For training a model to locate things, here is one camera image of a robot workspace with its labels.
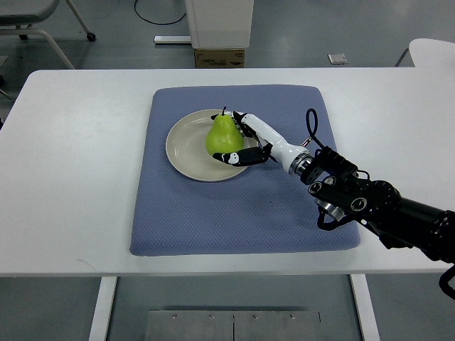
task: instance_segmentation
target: white table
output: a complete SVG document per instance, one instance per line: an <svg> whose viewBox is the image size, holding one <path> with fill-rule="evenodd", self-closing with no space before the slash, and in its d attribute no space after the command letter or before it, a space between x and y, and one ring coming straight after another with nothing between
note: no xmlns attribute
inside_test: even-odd
<svg viewBox="0 0 455 341"><path fill-rule="evenodd" d="M347 251L131 255L134 203L155 91L251 84L319 88L342 155L372 179L391 182L404 197L444 210L455 208L455 74L447 70L39 71L27 80L0 132L0 274L115 278L366 274L449 267L417 249L386 250L363 228L360 245ZM113 293L114 280L103 285Z"/></svg>

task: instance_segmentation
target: black cable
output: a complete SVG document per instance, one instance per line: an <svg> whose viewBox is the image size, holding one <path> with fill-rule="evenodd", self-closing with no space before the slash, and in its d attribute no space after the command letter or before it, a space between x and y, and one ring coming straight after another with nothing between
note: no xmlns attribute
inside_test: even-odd
<svg viewBox="0 0 455 341"><path fill-rule="evenodd" d="M359 170L357 170L357 173L363 173L363 174L367 175L367 180L370 180L370 174L366 170L359 169Z"/></svg>
<svg viewBox="0 0 455 341"><path fill-rule="evenodd" d="M439 286L441 287L442 291L448 295L448 297L455 300L455 289L449 285L449 281L453 277L455 277L455 265L453 265L449 270L442 274L441 278L439 279Z"/></svg>
<svg viewBox="0 0 455 341"><path fill-rule="evenodd" d="M172 24L178 23L179 21L181 21L181 20L182 20L183 18L185 18L185 16L186 16L186 12L185 12L185 14L182 15L182 17L181 17L180 19L178 19L178 20L176 20L176 21L172 21L171 23L154 23L153 21L150 21L150 20L145 19L144 17L142 17L142 16L137 12L136 5L137 5L137 2L138 2L138 1L139 1L139 0L136 0L136 1L134 2L134 11L136 12L136 14L137 14L137 16L138 16L139 18L141 18L142 20L146 21L147 23L152 23L152 24L154 24L154 25L162 25L162 26L163 26L163 25L172 25Z"/></svg>
<svg viewBox="0 0 455 341"><path fill-rule="evenodd" d="M310 114L313 114L313 118L314 118L314 129L313 130L311 130ZM310 108L306 111L306 129L308 130L308 133L310 134L311 139L313 139L318 144L318 146L320 146L321 148L324 148L325 146L316 137L316 132L318 130L318 114L316 113L316 110L314 110L313 108Z"/></svg>

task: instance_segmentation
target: plate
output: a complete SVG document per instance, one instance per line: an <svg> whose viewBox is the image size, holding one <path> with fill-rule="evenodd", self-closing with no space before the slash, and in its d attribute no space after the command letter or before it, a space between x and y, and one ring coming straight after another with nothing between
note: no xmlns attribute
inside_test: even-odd
<svg viewBox="0 0 455 341"><path fill-rule="evenodd" d="M185 116L169 131L166 155L171 165L189 178L199 181L222 181L243 172L247 167L221 163L208 155L205 137L212 127L212 115L221 109L200 110ZM254 139L244 138L244 148L257 146Z"/></svg>

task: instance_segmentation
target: white chair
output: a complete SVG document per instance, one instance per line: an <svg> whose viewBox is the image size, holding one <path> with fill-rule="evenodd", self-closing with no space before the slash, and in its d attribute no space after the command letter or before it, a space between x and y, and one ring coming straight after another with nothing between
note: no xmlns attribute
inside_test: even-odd
<svg viewBox="0 0 455 341"><path fill-rule="evenodd" d="M455 43L434 39L414 39L395 66L400 66L407 52L416 67L446 67L455 70Z"/></svg>
<svg viewBox="0 0 455 341"><path fill-rule="evenodd" d="M65 65L69 69L74 69L73 64L66 58L66 55L52 37L45 31L32 27L33 24L40 23L49 18L54 13L59 2L60 0L0 0L0 26L14 27L0 29L0 36L19 36L22 40L27 39L28 35L43 36ZM90 32L72 1L66 0L66 3L87 33L87 39L89 41L95 41L95 34Z"/></svg>

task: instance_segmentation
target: robotic hand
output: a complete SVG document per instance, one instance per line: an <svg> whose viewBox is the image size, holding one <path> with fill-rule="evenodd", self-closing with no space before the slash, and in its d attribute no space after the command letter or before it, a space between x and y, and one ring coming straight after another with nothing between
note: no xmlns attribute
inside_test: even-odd
<svg viewBox="0 0 455 341"><path fill-rule="evenodd" d="M455 263L455 212L443 211L401 197L391 184L371 181L367 172L347 161L316 138L318 125L314 109L306 112L306 125L310 137L300 146L289 144L283 136L253 114L229 114L246 137L256 139L258 147L221 154L213 158L232 166L251 166L269 158L279 162L288 174L296 174L309 186L309 194L316 198L320 229L332 230L356 221L376 234L387 247L417 247L433 261ZM310 115L314 116L314 130ZM321 149L315 156L305 148L315 141ZM318 177L326 172L322 181ZM360 178L364 173L367 178ZM455 290L449 281L455 277L455 265L441 276L439 285L445 294L455 300Z"/></svg>

